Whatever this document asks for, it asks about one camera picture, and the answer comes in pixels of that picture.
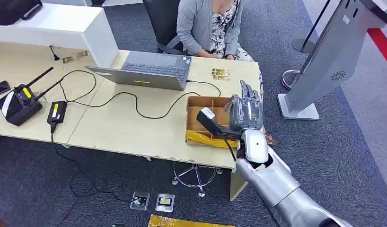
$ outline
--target laptop keyboard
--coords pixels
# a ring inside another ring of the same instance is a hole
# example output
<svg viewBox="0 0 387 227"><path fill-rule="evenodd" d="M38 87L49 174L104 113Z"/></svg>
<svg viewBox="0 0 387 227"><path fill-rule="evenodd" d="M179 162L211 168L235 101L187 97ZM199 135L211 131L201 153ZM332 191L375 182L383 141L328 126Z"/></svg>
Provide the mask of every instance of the laptop keyboard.
<svg viewBox="0 0 387 227"><path fill-rule="evenodd" d="M181 84L184 84L185 82L184 80L186 69L130 63L125 64L122 69L135 72L157 73L162 75L175 76Z"/></svg>

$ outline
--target walkie-talkie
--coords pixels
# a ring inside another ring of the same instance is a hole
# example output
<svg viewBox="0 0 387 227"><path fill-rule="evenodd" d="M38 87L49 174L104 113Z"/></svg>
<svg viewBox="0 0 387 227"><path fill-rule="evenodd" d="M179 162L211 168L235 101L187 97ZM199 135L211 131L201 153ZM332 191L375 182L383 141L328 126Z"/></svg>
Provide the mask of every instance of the walkie-talkie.
<svg viewBox="0 0 387 227"><path fill-rule="evenodd" d="M53 67L49 68L27 85L21 84L18 87L15 87L14 90L10 91L7 95L0 99L0 109L8 123L20 126L42 109L42 104L40 104L39 98L43 97L48 91L59 84L62 79L38 96L33 94L30 86L52 70Z"/></svg>

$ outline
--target smartphone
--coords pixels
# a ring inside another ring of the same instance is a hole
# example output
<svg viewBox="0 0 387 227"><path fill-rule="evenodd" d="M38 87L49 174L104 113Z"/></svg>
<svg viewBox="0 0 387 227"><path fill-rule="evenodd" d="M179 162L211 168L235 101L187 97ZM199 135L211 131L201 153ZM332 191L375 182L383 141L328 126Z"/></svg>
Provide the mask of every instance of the smartphone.
<svg viewBox="0 0 387 227"><path fill-rule="evenodd" d="M3 82L0 82L0 95L3 94L4 92L7 92L11 90L9 87L8 82L5 80Z"/></svg>

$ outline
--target laptop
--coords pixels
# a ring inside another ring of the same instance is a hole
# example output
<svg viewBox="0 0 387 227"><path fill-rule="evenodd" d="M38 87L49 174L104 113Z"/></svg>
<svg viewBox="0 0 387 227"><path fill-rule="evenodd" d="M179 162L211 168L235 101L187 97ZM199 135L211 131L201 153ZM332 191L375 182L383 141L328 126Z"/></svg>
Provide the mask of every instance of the laptop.
<svg viewBox="0 0 387 227"><path fill-rule="evenodd" d="M116 83L183 91L190 56L131 51L120 70L85 68Z"/></svg>

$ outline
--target antenna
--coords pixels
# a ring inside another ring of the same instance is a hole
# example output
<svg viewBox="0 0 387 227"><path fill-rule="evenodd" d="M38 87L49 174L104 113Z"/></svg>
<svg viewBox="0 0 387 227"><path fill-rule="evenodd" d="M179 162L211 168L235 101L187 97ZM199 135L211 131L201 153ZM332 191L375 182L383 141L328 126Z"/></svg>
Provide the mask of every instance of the antenna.
<svg viewBox="0 0 387 227"><path fill-rule="evenodd" d="M47 90L45 90L44 92L40 93L40 95L38 95L35 100L38 100L39 98L43 97L48 91L50 91L53 87L55 87L57 84L61 83L61 81L63 80L64 78L60 79L59 81L57 81L55 84L53 84L51 87L49 87Z"/></svg>
<svg viewBox="0 0 387 227"><path fill-rule="evenodd" d="M25 87L30 87L31 85L33 85L34 83L36 83L36 81L40 80L42 77L44 77L47 73L49 73L50 71L52 71L54 68L53 67L50 67L48 70L46 70L44 73L40 74L40 76L36 77L34 80L32 80L29 84L25 85Z"/></svg>

